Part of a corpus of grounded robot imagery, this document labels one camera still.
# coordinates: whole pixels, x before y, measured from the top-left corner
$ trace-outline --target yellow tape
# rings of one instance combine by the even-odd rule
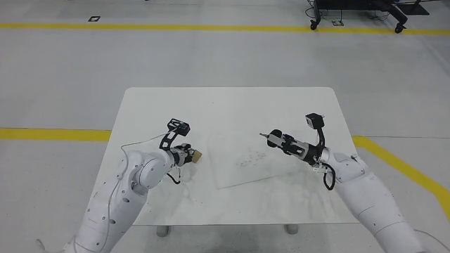
[[[71,24],[71,23],[34,23],[3,22],[4,29],[55,29],[55,30],[169,30],[169,31],[214,31],[214,32],[311,32],[309,26],[276,25],[135,25],[135,24]],[[318,27],[318,33],[340,34],[395,34],[393,29],[367,27]],[[414,35],[450,35],[450,30],[410,30],[402,34]]]
[[[0,128],[0,140],[109,141],[110,135],[110,130]],[[365,148],[435,195],[450,221],[450,192],[446,188],[370,139],[363,136],[353,136],[352,138],[356,147]]]
[[[0,128],[0,140],[108,141],[110,130]]]
[[[363,136],[353,136],[352,138],[356,147],[365,148],[376,157],[388,163],[392,168],[401,172],[403,175],[407,176],[412,181],[416,182],[418,185],[424,187],[424,189],[435,195],[437,201],[441,204],[447,219],[450,221],[450,192],[446,188],[439,185],[431,178],[428,178],[426,175],[422,174],[420,171],[389,151],[380,147],[372,140]]]

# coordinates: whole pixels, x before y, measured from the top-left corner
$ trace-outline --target cart wheel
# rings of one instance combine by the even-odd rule
[[[403,32],[404,26],[400,25],[400,23],[397,24],[395,27],[395,33],[399,34],[400,32]]]

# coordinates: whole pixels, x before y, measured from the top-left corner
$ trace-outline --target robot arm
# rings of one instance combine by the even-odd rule
[[[315,170],[322,171],[327,189],[336,188],[353,216],[372,233],[385,252],[424,253],[423,246],[401,214],[393,195],[367,164],[358,156],[333,154],[325,147],[322,116],[307,115],[307,122],[311,128],[318,130],[318,145],[297,141],[279,130],[261,135],[267,138],[267,144],[272,148],[280,148],[284,153],[307,162]]]
[[[148,190],[156,187],[172,167],[200,159],[201,153],[189,144],[170,147],[177,135],[187,135],[189,125],[172,119],[167,126],[169,132],[159,150],[125,153],[117,171],[92,197],[78,234],[66,244],[64,253],[110,252],[136,220],[147,202]]]

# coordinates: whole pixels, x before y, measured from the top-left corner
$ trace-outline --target table top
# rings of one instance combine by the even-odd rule
[[[356,153],[336,95],[329,88],[130,88],[120,106],[93,194],[115,172],[123,158],[121,145],[163,134],[168,121],[176,118],[189,123],[191,131],[187,137],[178,136],[174,144],[190,143],[203,156],[197,164],[181,168],[179,185],[165,176],[151,189],[134,225],[354,223],[338,194],[326,190],[322,175],[281,150],[266,148],[268,153],[269,149],[278,152],[276,164],[267,174],[260,167],[267,162],[252,163],[253,167],[244,171],[236,167],[243,162],[224,169],[218,165],[230,153],[216,153],[216,147],[233,153],[247,143],[254,145],[255,139],[265,143],[258,133],[273,129],[315,143],[316,132],[304,118],[311,112],[325,115],[323,132],[333,152]],[[160,138],[130,150],[150,152],[159,142]],[[177,170],[171,174],[177,176]],[[225,181],[218,182],[219,175]],[[238,186],[226,180],[232,176],[240,180]]]

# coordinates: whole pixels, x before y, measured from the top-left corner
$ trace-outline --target floor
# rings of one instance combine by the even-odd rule
[[[368,137],[448,194],[450,1],[426,3],[431,16],[410,17],[408,30],[425,35],[387,34],[391,18],[350,11],[342,14],[344,27],[333,28],[340,12],[329,12],[311,32],[308,7],[305,0],[0,0],[0,127],[109,130],[132,86],[329,86],[352,135]],[[73,27],[93,15],[101,16],[95,26],[115,27]],[[9,24],[18,22],[24,25]],[[305,28],[120,29],[142,24]],[[105,147],[1,140],[0,251],[36,252],[36,238],[62,248],[78,229]],[[450,246],[449,217],[436,197],[358,151],[411,225]],[[131,227],[113,252],[381,252],[357,223],[301,225],[297,235],[282,226],[180,226],[167,238],[154,230]],[[418,234],[431,252],[445,252]]]

